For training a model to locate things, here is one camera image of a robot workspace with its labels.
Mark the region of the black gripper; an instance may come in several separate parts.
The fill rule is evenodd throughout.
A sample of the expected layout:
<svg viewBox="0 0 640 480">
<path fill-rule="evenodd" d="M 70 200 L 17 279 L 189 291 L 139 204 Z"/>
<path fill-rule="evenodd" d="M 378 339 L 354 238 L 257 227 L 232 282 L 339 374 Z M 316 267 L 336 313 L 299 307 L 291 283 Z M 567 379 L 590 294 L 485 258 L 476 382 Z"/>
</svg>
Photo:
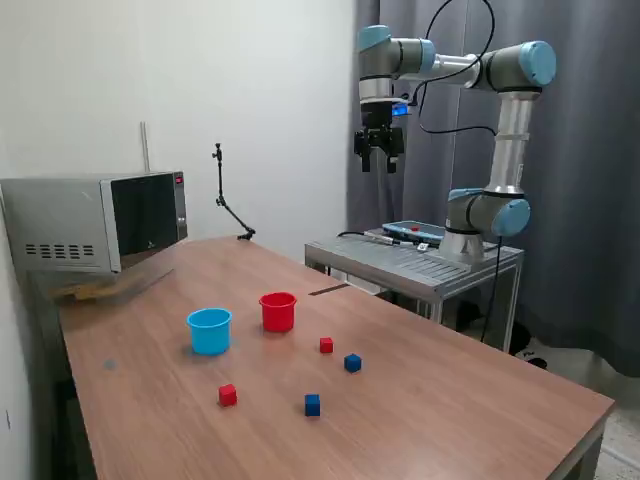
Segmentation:
<svg viewBox="0 0 640 480">
<path fill-rule="evenodd" d="M 400 127 L 391 128 L 392 103 L 375 101 L 360 105 L 362 130 L 354 133 L 354 153 L 361 159 L 361 171 L 371 171 L 371 145 L 385 146 L 386 169 L 397 170 L 397 159 L 404 153 L 404 135 Z"/>
</svg>

